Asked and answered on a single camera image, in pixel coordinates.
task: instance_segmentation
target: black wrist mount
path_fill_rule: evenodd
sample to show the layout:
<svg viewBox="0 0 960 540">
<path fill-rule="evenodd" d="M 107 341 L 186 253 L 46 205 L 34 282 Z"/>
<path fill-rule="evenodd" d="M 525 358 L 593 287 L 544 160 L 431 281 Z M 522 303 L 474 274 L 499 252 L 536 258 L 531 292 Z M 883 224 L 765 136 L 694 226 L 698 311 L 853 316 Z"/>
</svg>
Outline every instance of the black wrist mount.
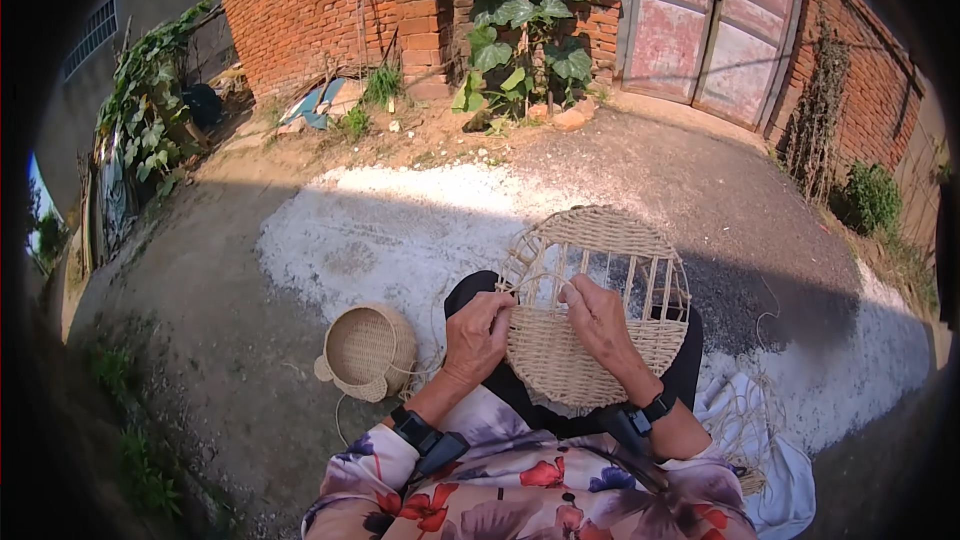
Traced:
<svg viewBox="0 0 960 540">
<path fill-rule="evenodd" d="M 425 476 L 460 459 L 471 445 L 456 431 L 441 433 L 424 421 L 415 411 L 398 406 L 390 413 L 393 431 L 414 447 L 420 455 L 416 471 Z"/>
<path fill-rule="evenodd" d="M 677 396 L 665 388 L 643 407 L 630 402 L 605 406 L 598 414 L 598 419 L 606 432 L 628 452 L 642 455 L 645 449 L 641 438 L 650 436 L 653 423 L 669 414 L 676 402 Z"/>
</svg>

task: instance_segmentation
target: red flower print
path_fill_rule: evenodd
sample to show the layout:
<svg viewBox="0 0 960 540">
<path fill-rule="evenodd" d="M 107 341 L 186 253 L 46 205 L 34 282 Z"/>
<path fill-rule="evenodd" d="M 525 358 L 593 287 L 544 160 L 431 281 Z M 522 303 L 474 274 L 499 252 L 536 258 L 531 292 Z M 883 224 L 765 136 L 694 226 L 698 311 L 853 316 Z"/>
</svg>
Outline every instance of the red flower print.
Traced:
<svg viewBox="0 0 960 540">
<path fill-rule="evenodd" d="M 449 478 L 450 474 L 453 473 L 453 470 L 456 469 L 457 467 L 460 467 L 461 465 L 463 465 L 463 463 L 461 463 L 460 461 L 452 461 L 446 465 L 443 465 L 437 471 L 430 474 L 430 480 L 432 480 L 433 482 L 437 482 L 438 480 L 442 480 L 443 478 Z"/>
<path fill-rule="evenodd" d="M 715 509 L 710 504 L 694 504 L 693 510 L 697 515 L 700 515 L 707 522 L 710 522 L 714 528 L 718 530 L 726 530 L 727 520 L 730 519 L 727 515 L 720 510 Z"/>
<path fill-rule="evenodd" d="M 567 488 L 564 485 L 564 458 L 553 459 L 556 466 L 546 461 L 536 463 L 530 469 L 520 473 L 521 486 L 543 486 L 544 488 Z"/>
<path fill-rule="evenodd" d="M 374 492 L 376 495 L 376 503 L 380 506 L 380 510 L 388 515 L 397 517 L 397 514 L 401 511 L 401 495 L 396 492 L 390 492 L 390 494 L 383 495 L 379 492 Z"/>
<path fill-rule="evenodd" d="M 584 521 L 584 512 L 569 504 L 562 504 L 557 507 L 557 520 L 554 525 L 562 530 L 562 538 L 614 540 L 614 534 L 611 534 L 608 529 L 600 529 L 590 519 Z"/>
<path fill-rule="evenodd" d="M 403 504 L 397 516 L 404 519 L 418 519 L 418 528 L 427 532 L 437 532 L 447 519 L 445 503 L 453 491 L 460 486 L 458 483 L 439 483 L 433 491 L 431 500 L 426 494 L 414 494 Z"/>
</svg>

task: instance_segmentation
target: wooden door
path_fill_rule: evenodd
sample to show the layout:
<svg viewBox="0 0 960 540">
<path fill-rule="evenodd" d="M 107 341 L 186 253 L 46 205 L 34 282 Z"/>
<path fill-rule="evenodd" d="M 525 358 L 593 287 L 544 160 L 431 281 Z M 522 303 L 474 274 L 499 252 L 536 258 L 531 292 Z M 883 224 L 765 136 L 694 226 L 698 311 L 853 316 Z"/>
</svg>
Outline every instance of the wooden door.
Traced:
<svg viewBox="0 0 960 540">
<path fill-rule="evenodd" d="M 622 87 L 690 104 L 714 0 L 634 0 Z"/>
<path fill-rule="evenodd" d="M 715 10 L 693 106 L 756 130 L 790 56 L 799 6 L 795 0 L 719 0 Z"/>
</svg>

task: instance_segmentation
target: black pants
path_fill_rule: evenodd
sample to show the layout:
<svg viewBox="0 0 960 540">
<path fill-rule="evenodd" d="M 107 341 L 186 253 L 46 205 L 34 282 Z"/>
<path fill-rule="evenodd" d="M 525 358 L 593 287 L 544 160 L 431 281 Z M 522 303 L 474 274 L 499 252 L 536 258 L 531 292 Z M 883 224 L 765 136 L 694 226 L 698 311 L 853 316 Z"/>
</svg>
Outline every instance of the black pants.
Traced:
<svg viewBox="0 0 960 540">
<path fill-rule="evenodd" d="M 492 293 L 498 274 L 493 271 L 477 271 L 463 278 L 450 295 L 443 301 L 443 312 L 447 319 L 471 302 L 477 293 Z M 651 315 L 660 316 L 660 309 L 654 307 Z M 667 318 L 676 319 L 678 309 L 667 307 Z M 700 359 L 704 352 L 704 326 L 700 313 L 690 307 L 689 325 L 686 337 L 679 347 L 673 363 L 660 376 L 663 385 L 672 390 L 678 400 L 693 411 L 693 396 L 697 391 L 697 377 L 700 374 Z M 590 434 L 602 434 L 603 426 L 597 421 L 599 408 L 582 417 L 565 417 L 549 408 L 530 402 L 530 395 L 514 370 L 501 360 L 493 373 L 484 379 L 483 385 L 500 400 L 510 405 L 532 430 L 547 430 L 557 438 L 576 438 Z"/>
</svg>

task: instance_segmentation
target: barred window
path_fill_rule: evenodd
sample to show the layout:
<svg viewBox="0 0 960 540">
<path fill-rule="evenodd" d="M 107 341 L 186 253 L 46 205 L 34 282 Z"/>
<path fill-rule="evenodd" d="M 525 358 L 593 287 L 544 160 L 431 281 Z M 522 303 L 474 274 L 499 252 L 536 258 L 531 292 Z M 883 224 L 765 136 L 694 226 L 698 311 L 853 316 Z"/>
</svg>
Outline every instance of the barred window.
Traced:
<svg viewBox="0 0 960 540">
<path fill-rule="evenodd" d="M 97 12 L 86 20 L 79 41 L 66 57 L 63 63 L 63 79 L 70 78 L 77 68 L 87 60 L 97 47 L 107 42 L 117 31 L 117 13 L 114 0 L 97 9 Z"/>
</svg>

